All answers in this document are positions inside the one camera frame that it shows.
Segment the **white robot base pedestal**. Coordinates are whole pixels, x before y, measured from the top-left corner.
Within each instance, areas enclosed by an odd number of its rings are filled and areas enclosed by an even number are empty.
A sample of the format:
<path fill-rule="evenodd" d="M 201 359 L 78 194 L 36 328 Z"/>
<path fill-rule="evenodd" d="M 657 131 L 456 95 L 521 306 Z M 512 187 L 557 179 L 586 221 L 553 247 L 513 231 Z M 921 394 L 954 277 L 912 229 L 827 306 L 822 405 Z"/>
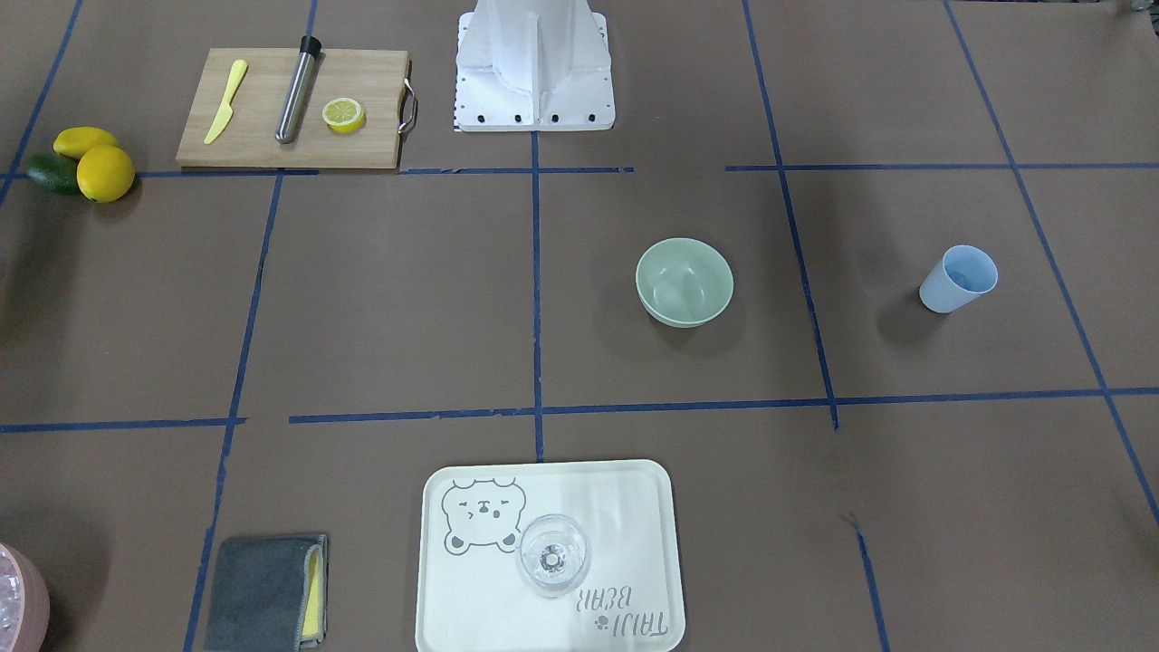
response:
<path fill-rule="evenodd" d="M 479 1 L 455 37 L 455 131 L 614 127 L 608 22 L 586 1 Z"/>

